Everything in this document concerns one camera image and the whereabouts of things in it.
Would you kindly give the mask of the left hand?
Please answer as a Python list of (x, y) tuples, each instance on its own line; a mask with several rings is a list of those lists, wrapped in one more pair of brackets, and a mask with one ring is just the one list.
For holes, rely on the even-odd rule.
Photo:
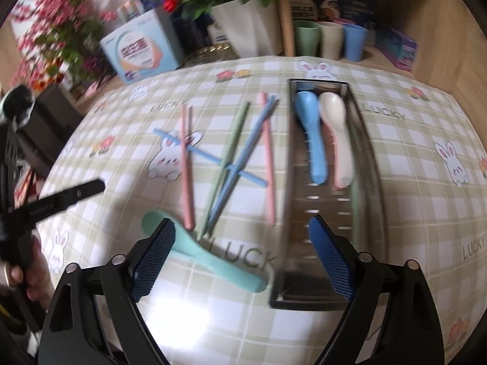
[(17, 265), (7, 265), (7, 282), (10, 287), (16, 287), (26, 281), (28, 298), (47, 311), (54, 295), (54, 286), (48, 262), (41, 251), (41, 241), (36, 235), (32, 236), (31, 256), (32, 263), (25, 273)]

